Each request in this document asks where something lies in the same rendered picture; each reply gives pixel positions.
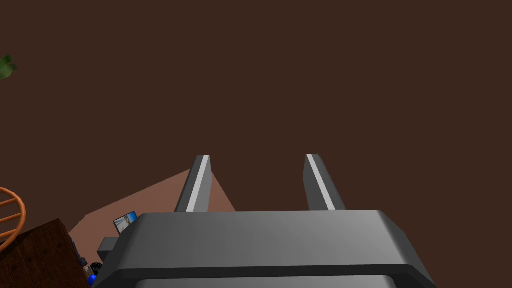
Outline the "grey desk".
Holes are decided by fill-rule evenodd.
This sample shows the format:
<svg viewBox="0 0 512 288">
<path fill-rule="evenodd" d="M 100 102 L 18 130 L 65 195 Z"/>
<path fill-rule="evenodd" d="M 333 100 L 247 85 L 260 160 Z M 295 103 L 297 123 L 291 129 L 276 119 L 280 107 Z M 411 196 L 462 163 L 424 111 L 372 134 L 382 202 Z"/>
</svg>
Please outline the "grey desk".
<svg viewBox="0 0 512 288">
<path fill-rule="evenodd" d="M 97 249 L 97 254 L 102 262 L 104 262 L 108 256 L 108 254 L 114 249 L 119 237 L 105 237 L 99 248 Z"/>
</svg>

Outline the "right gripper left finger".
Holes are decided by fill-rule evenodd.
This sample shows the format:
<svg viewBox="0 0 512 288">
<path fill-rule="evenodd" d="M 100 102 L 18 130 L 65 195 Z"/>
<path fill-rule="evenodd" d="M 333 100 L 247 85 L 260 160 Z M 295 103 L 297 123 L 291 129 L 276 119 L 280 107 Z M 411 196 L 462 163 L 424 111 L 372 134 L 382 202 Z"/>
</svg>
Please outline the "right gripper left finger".
<svg viewBox="0 0 512 288">
<path fill-rule="evenodd" d="M 209 155 L 197 155 L 175 207 L 176 213 L 206 213 L 212 188 Z"/>
</svg>

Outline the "orange wooden chair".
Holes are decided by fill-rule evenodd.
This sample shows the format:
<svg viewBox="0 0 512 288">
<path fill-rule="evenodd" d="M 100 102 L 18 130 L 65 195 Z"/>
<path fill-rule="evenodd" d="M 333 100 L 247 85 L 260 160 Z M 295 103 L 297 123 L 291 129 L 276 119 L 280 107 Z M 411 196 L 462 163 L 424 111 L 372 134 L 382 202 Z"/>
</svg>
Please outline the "orange wooden chair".
<svg viewBox="0 0 512 288">
<path fill-rule="evenodd" d="M 4 240 L 2 244 L 0 245 L 0 253 L 3 252 L 5 249 L 7 249 L 18 237 L 18 235 L 21 233 L 27 218 L 27 211 L 26 206 L 23 200 L 19 197 L 18 194 L 15 192 L 6 189 L 4 187 L 0 187 L 0 194 L 5 194 L 9 199 L 0 202 L 0 208 L 16 204 L 18 207 L 18 212 L 14 213 L 13 215 L 9 215 L 7 217 L 0 219 L 0 224 L 11 222 L 11 221 L 17 221 L 15 229 L 8 230 L 6 232 L 0 233 L 0 240 Z"/>
</svg>

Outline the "open laptop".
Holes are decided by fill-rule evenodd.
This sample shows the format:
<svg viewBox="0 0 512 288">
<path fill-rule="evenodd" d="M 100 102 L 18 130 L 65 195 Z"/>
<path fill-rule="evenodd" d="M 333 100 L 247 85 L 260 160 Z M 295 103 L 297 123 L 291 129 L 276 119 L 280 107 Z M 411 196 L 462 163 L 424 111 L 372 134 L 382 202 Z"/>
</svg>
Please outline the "open laptop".
<svg viewBox="0 0 512 288">
<path fill-rule="evenodd" d="M 132 224 L 137 219 L 137 214 L 135 211 L 127 213 L 120 218 L 117 218 L 113 221 L 113 225 L 117 233 L 121 234 L 130 224 Z"/>
</svg>

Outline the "dark wooden table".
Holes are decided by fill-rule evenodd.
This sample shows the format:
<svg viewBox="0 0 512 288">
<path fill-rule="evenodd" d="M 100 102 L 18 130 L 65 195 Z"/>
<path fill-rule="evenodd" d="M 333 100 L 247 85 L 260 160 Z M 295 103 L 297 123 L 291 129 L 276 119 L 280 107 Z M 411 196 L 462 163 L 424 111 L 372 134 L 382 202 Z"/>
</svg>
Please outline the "dark wooden table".
<svg viewBox="0 0 512 288">
<path fill-rule="evenodd" d="M 0 252 L 0 288 L 90 288 L 60 219 L 22 233 Z"/>
</svg>

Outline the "green plant leaf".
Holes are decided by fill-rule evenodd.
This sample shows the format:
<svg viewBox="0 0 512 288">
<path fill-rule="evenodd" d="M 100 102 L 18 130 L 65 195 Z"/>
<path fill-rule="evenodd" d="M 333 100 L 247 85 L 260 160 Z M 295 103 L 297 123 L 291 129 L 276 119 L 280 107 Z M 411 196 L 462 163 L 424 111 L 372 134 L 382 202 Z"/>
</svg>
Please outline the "green plant leaf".
<svg viewBox="0 0 512 288">
<path fill-rule="evenodd" d="M 10 77 L 18 68 L 12 61 L 13 57 L 10 54 L 0 59 L 0 80 Z"/>
</svg>

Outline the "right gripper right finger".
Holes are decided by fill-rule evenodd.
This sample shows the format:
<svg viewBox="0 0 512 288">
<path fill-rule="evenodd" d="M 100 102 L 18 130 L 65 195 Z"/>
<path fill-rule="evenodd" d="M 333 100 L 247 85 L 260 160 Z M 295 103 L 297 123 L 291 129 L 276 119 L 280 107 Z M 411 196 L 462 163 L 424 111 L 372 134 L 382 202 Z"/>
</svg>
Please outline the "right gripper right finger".
<svg viewBox="0 0 512 288">
<path fill-rule="evenodd" d="M 302 178 L 309 210 L 347 209 L 319 154 L 306 154 Z"/>
</svg>

